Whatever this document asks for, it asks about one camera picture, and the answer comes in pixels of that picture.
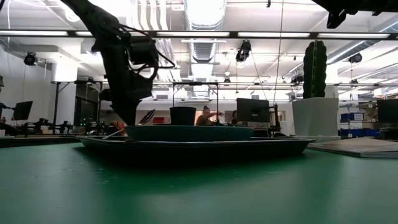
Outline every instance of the ventilation duct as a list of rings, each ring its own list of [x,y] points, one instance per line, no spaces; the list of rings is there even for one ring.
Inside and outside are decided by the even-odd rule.
[[[394,16],[385,23],[379,25],[378,27],[370,30],[370,32],[387,32],[396,33],[398,32],[398,16]],[[371,47],[382,40],[364,40],[364,41],[352,41],[344,47],[334,51],[328,56],[328,64],[333,64],[351,57],[360,51]]]
[[[226,0],[184,0],[185,23],[188,30],[221,30],[225,17]],[[191,59],[196,62],[214,62],[216,43],[189,43]],[[210,78],[213,65],[192,65],[197,78]],[[207,86],[195,86],[196,96],[207,96]]]

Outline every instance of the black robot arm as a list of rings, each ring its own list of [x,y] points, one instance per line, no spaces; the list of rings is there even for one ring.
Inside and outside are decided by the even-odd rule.
[[[112,101],[112,108],[127,125],[135,125],[137,106],[143,98],[152,95],[152,82],[159,69],[155,40],[120,24],[116,17],[88,0],[61,1],[80,17],[96,39],[92,50],[101,52],[109,83],[109,90],[101,93],[100,97]],[[143,35],[132,37],[128,30]],[[143,66],[133,69],[133,65]],[[139,75],[145,68],[154,68],[150,78]]]

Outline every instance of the ceiling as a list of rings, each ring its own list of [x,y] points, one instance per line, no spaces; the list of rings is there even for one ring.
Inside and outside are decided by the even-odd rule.
[[[86,29],[81,21],[70,22],[65,17],[65,8],[57,7],[59,4],[58,0],[13,0],[11,3],[9,1],[6,1],[0,13],[0,29]],[[129,12],[125,9],[129,0],[108,0],[108,2],[112,2],[113,8],[116,7],[116,9],[121,10],[118,14],[118,19],[125,23],[126,15],[123,13]],[[359,12],[355,16],[348,16],[339,28],[328,30],[326,28],[328,13],[311,0],[285,0],[283,9],[282,0],[272,0],[270,8],[266,8],[266,2],[227,0],[223,30],[374,32],[381,24],[396,16],[393,13],[383,12],[374,17],[371,16],[370,12]],[[166,0],[166,4],[168,28],[170,30],[185,30],[183,0]],[[147,2],[146,8],[147,21],[149,23],[150,1]],[[7,41],[6,38],[2,38],[2,40],[2,43]],[[222,82],[225,73],[229,72],[232,82],[258,82],[260,78],[264,83],[275,83],[276,80],[280,83],[290,82],[289,78],[291,75],[285,75],[302,63],[305,49],[311,42],[311,40],[250,40],[252,54],[245,61],[243,68],[237,68],[234,57],[236,49],[240,46],[242,40],[226,39],[225,41],[225,43],[218,44],[215,62],[220,64],[213,67],[213,76],[218,77],[217,79]],[[80,64],[82,64],[81,74],[94,77],[104,75],[101,58],[87,53],[90,51],[93,39],[13,37],[11,42],[17,45],[57,46],[79,60]],[[324,41],[328,54],[341,49],[350,42],[350,40]],[[181,39],[172,39],[171,43],[175,59],[181,68],[181,77],[187,77],[190,74],[190,66],[187,65],[187,62],[190,62],[191,58],[188,45],[182,43]],[[340,81],[349,82],[352,78],[360,77],[364,74],[372,74],[376,70],[396,63],[394,61],[398,56],[398,50],[396,49],[398,49],[398,41],[385,40],[363,50],[361,52],[363,61],[355,64],[352,72],[350,63],[338,63]],[[375,83],[383,80],[391,82],[394,77],[398,78],[397,71],[389,70],[363,82]]]

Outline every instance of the cactus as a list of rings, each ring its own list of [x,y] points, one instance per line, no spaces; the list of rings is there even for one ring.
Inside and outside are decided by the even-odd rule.
[[[303,98],[325,97],[326,47],[322,41],[314,41],[305,50]]]

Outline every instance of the green tabletop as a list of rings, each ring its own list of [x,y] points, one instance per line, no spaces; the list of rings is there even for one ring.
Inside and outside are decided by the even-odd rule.
[[[111,166],[80,143],[0,149],[1,223],[398,223],[398,161],[302,156]]]

